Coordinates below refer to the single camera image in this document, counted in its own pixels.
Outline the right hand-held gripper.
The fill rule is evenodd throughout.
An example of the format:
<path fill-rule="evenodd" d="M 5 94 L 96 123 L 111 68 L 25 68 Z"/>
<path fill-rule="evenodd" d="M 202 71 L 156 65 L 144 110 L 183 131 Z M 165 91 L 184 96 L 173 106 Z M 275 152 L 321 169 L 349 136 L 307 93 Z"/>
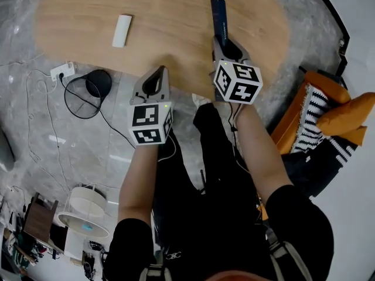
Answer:
<path fill-rule="evenodd" d="M 229 56 L 236 62 L 251 61 L 249 52 L 236 40 L 228 39 Z M 263 87 L 261 71 L 248 63 L 225 60 L 220 41 L 213 38 L 213 67 L 211 74 L 215 101 L 251 105 Z"/>

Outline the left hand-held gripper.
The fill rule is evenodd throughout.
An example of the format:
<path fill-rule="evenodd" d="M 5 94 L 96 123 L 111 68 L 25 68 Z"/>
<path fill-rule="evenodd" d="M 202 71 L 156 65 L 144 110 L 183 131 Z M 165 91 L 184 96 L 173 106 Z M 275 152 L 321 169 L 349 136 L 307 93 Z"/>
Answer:
<path fill-rule="evenodd" d="M 134 94 L 127 108 L 128 131 L 132 140 L 137 146 L 164 144 L 173 124 L 168 68 L 159 66 L 150 69 L 135 83 Z M 142 96 L 168 98 L 153 100 Z"/>

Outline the black wire waste bin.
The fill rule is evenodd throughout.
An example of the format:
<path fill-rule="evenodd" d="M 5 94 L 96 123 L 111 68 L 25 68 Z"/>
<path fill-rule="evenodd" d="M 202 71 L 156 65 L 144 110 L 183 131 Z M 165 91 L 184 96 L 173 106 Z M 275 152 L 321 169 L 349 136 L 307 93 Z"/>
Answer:
<path fill-rule="evenodd" d="M 70 80 L 64 87 L 64 101 L 71 114 L 80 119 L 95 117 L 111 91 L 112 78 L 102 69 Z"/>

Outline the person's right forearm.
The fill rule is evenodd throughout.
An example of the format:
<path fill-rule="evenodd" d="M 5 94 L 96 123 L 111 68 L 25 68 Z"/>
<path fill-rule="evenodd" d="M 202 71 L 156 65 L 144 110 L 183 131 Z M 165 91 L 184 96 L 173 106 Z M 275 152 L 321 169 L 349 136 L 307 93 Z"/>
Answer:
<path fill-rule="evenodd" d="M 291 185 L 281 155 L 253 105 L 232 103 L 233 122 L 243 158 L 266 204 L 279 188 Z"/>

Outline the person's left forearm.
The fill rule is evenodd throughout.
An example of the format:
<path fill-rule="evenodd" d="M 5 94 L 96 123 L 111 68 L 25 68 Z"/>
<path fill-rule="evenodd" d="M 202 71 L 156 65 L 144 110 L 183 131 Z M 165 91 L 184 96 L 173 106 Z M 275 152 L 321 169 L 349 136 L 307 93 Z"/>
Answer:
<path fill-rule="evenodd" d="M 118 222 L 134 218 L 151 225 L 158 146 L 137 146 L 119 195 Z"/>

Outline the wooden coffee table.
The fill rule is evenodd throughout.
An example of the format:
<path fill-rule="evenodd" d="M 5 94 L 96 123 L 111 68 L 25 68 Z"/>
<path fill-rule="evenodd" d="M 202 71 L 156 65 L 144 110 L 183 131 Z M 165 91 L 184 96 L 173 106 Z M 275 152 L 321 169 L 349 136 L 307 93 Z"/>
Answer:
<path fill-rule="evenodd" d="M 287 58 L 289 24 L 277 0 L 225 0 L 230 39 L 250 54 L 264 87 Z M 123 48 L 112 47 L 120 15 L 132 21 Z M 142 76 L 169 70 L 172 86 L 213 96 L 210 0 L 41 0 L 35 42 L 48 57 Z"/>

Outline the person's white shoe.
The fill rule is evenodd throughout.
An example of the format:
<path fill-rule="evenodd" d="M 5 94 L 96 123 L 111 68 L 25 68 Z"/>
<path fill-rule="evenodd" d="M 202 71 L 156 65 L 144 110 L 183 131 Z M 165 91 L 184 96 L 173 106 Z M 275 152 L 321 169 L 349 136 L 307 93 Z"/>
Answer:
<path fill-rule="evenodd" d="M 192 101 L 195 104 L 196 108 L 199 109 L 202 105 L 209 104 L 212 101 L 208 98 L 202 97 L 197 94 L 192 94 Z"/>

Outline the white power strip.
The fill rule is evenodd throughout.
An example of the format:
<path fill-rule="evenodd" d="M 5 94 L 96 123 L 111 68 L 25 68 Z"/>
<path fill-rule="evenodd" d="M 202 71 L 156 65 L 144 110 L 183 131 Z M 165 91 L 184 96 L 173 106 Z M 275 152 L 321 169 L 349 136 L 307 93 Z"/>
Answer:
<path fill-rule="evenodd" d="M 53 81 L 58 81 L 59 75 L 63 74 L 64 77 L 75 75 L 76 67 L 72 61 L 65 62 L 64 64 L 50 70 L 50 76 Z"/>

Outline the black white striped blanket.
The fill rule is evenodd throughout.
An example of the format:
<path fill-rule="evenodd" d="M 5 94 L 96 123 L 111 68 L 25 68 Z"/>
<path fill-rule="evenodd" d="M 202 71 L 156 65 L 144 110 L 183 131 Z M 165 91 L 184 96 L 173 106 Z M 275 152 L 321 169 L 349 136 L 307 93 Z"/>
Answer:
<path fill-rule="evenodd" d="M 318 196 L 353 156 L 357 145 L 339 136 L 326 136 L 317 127 L 318 119 L 334 103 L 319 89 L 306 86 L 306 96 L 298 116 L 296 139 L 282 159 L 292 183 L 309 198 Z"/>

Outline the person's black trousers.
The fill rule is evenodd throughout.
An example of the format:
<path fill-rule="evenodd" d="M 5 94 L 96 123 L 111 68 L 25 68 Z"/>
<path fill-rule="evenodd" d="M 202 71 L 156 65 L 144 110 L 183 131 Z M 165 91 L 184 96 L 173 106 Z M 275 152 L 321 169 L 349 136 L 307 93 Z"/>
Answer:
<path fill-rule="evenodd" d="M 153 211 L 161 247 L 181 255 L 239 262 L 258 256 L 264 235 L 255 221 L 257 196 L 244 160 L 229 141 L 213 104 L 193 120 L 200 133 L 205 193 L 192 184 L 172 135 L 159 148 Z"/>

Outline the round wooden side table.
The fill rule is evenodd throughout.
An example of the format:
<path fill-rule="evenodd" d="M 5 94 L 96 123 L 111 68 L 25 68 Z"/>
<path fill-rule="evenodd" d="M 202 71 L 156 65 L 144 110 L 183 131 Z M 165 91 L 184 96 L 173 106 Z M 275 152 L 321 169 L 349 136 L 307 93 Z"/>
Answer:
<path fill-rule="evenodd" d="M 95 185 L 77 186 L 70 191 L 63 211 L 57 214 L 57 219 L 78 234 L 92 238 L 107 238 L 110 232 L 104 226 L 106 207 L 107 199 L 96 190 Z M 83 224 L 91 225 L 93 230 L 83 230 Z"/>

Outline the small orange sofa cushion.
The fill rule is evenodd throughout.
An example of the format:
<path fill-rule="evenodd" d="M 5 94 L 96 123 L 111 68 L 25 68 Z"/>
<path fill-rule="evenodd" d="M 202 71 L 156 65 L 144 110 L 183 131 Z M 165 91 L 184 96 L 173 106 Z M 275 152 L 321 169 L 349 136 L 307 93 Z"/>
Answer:
<path fill-rule="evenodd" d="M 348 132 L 345 135 L 345 137 L 351 143 L 354 143 L 357 146 L 362 146 L 366 131 L 367 131 L 366 126 L 360 126 L 356 130 L 352 130 L 352 131 Z"/>

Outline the dark wooden desk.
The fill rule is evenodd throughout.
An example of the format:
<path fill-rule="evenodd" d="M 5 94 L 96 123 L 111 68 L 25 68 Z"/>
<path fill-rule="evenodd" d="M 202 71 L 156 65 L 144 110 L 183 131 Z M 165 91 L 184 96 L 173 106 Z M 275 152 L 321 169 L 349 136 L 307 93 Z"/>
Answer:
<path fill-rule="evenodd" d="M 41 242 L 48 243 L 58 204 L 59 201 L 55 200 L 53 204 L 45 205 L 36 192 L 26 212 L 23 231 Z"/>

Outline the person's black shirt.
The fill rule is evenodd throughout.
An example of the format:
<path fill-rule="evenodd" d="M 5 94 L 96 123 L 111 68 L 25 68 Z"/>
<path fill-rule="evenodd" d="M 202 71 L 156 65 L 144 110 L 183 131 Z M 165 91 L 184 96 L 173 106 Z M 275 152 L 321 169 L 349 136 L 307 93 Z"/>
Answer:
<path fill-rule="evenodd" d="M 312 281 L 326 281 L 334 254 L 333 231 L 326 215 L 294 186 L 283 186 L 268 199 L 270 227 L 308 269 Z M 139 281 L 155 262 L 151 227 L 129 218 L 115 228 L 104 264 L 108 281 Z M 263 227 L 223 220 L 222 229 L 203 224 L 191 237 L 170 244 L 164 258 L 172 281 L 204 281 L 224 271 L 250 272 L 276 279 Z"/>

